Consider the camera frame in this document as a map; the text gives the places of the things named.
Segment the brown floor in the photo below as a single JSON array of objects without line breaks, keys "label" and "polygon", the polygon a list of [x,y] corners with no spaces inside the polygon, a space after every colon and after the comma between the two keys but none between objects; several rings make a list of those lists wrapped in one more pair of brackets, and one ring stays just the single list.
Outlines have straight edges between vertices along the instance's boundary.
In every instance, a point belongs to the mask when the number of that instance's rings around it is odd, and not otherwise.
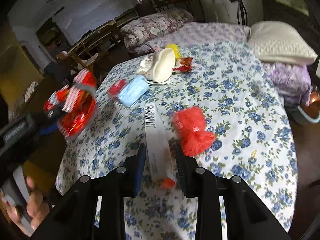
[{"label": "brown floor", "polygon": [[298,162],[298,191],[289,235],[298,240],[320,212],[320,123],[301,126],[290,122]]}]

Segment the red plush toy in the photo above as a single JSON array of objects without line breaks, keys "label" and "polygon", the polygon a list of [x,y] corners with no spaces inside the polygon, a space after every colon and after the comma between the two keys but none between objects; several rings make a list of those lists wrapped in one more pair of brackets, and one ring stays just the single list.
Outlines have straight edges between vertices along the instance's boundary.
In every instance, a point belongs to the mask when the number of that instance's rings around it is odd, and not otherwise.
[{"label": "red plush toy", "polygon": [[207,132],[201,108],[193,106],[176,112],[173,123],[182,136],[181,147],[184,155],[196,156],[208,149],[214,141],[214,133]]}]

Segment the person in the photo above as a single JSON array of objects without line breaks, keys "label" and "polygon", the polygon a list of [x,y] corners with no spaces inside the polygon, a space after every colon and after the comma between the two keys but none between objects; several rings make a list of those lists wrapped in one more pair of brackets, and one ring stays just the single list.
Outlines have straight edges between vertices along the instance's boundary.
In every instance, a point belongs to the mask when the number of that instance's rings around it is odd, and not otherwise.
[{"label": "person", "polygon": [[[30,225],[36,230],[44,218],[49,214],[50,209],[48,203],[43,199],[41,192],[36,189],[36,184],[30,176],[26,177],[26,183],[31,191],[30,199],[27,204],[27,212],[32,218]],[[31,236],[20,222],[20,214],[17,207],[10,206],[4,199],[2,199],[2,201],[12,222],[14,222],[24,234]]]}]

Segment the floral tablecloth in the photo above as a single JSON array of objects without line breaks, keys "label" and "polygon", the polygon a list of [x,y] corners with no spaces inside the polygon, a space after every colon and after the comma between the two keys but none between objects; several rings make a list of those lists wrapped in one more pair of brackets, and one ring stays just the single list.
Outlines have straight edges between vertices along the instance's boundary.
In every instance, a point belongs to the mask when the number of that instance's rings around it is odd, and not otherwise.
[{"label": "floral tablecloth", "polygon": [[[198,105],[207,130],[216,135],[196,157],[198,164],[216,176],[241,176],[288,231],[297,189],[295,147],[286,113],[260,61],[245,42],[193,45],[180,52],[193,57],[193,71],[173,75],[168,85],[151,86],[131,108],[108,99],[107,89],[118,79],[132,79],[141,58],[113,68],[97,91],[97,118],[67,146],[57,189],[64,194],[80,176],[104,176],[135,155],[139,144],[146,143],[145,103],[157,104],[170,143],[178,138],[172,114]],[[222,201],[220,205],[227,239]],[[139,196],[124,200],[126,238],[194,239],[196,213],[197,198],[186,199],[179,186],[167,192],[153,184],[147,161]]]}]

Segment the yellow fluffy object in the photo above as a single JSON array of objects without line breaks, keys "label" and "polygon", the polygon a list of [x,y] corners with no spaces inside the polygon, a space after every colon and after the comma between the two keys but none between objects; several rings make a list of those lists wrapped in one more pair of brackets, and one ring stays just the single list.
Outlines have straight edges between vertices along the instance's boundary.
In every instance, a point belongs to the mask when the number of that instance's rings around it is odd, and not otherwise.
[{"label": "yellow fluffy object", "polygon": [[165,46],[166,48],[170,48],[173,49],[174,52],[174,56],[176,58],[176,60],[178,58],[181,58],[181,54],[179,53],[179,47],[176,44],[168,44],[167,46]]}]

